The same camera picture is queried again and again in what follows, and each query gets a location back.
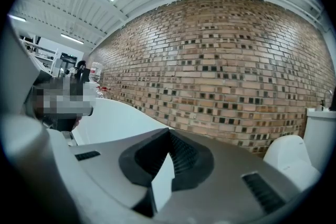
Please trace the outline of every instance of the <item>white toilet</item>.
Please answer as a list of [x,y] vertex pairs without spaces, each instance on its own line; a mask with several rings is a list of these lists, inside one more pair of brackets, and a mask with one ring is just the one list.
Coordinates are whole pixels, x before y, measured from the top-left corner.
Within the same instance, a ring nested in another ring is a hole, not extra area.
[[274,140],[264,161],[287,176],[301,191],[314,185],[321,176],[311,165],[303,139],[297,135]]

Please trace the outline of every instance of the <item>gray plastic surface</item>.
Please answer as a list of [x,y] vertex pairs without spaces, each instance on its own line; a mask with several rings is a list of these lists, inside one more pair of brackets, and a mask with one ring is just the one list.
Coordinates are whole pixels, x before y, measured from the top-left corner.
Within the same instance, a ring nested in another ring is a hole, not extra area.
[[[285,202],[299,194],[284,175],[246,150],[208,137],[178,132],[208,147],[214,155],[215,167],[197,188],[172,192],[170,200],[153,219],[174,224],[258,220],[266,214],[241,179],[242,175],[252,172],[258,172]],[[71,151],[74,154],[100,152],[100,156],[81,161],[80,165],[102,189],[131,208],[144,197],[146,188],[127,180],[118,166],[118,157],[124,149],[154,133],[156,131],[119,141],[72,147]]]
[[23,115],[1,121],[7,158],[60,223],[76,223],[77,218],[92,224],[154,223],[104,191],[81,168],[62,133]]
[[8,74],[1,76],[0,101],[4,111],[19,114],[40,71],[8,24],[1,35],[0,61]]

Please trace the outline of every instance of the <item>plastic bottle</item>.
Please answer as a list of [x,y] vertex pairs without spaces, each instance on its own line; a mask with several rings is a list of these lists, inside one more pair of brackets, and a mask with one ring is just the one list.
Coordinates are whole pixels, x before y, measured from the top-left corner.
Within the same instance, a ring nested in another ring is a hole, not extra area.
[[104,98],[106,98],[106,99],[111,99],[111,95],[110,95],[110,93],[107,91],[107,88],[106,88],[106,87],[103,87],[102,90],[103,90],[103,96],[104,96]]
[[90,69],[89,80],[91,82],[98,82],[100,80],[100,73],[102,69],[103,65],[101,63],[93,62]]
[[104,98],[104,94],[103,91],[101,90],[100,86],[97,87],[97,91],[96,91],[96,97],[97,98]]

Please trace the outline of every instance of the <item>shelf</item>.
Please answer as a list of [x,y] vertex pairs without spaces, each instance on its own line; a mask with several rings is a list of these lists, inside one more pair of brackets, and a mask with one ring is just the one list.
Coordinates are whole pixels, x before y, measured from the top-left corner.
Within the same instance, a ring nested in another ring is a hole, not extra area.
[[42,59],[42,60],[46,60],[46,61],[53,62],[53,60],[51,60],[51,59],[48,59],[48,58],[45,58],[45,57],[42,57],[42,56],[39,56],[39,55],[35,55],[35,54],[32,54],[32,55],[34,55],[36,58],[39,58],[39,59]]
[[55,53],[56,53],[56,51],[54,51],[54,50],[45,49],[45,48],[40,47],[39,45],[36,45],[36,44],[31,43],[31,42],[29,42],[29,41],[26,41],[26,40],[23,40],[23,39],[20,39],[20,41],[26,43],[26,46],[29,45],[29,46],[32,46],[32,47],[35,47],[35,48],[38,48],[38,49],[41,49],[41,50],[50,52],[50,53],[52,53],[52,54],[55,54]]

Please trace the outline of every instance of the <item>brick wall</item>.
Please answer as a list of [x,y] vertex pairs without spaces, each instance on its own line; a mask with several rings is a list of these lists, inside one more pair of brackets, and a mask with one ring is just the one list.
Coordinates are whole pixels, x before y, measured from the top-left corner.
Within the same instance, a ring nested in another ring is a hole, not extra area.
[[89,57],[112,98],[158,121],[263,154],[305,131],[306,108],[334,89],[320,33],[261,0],[182,0],[152,10]]

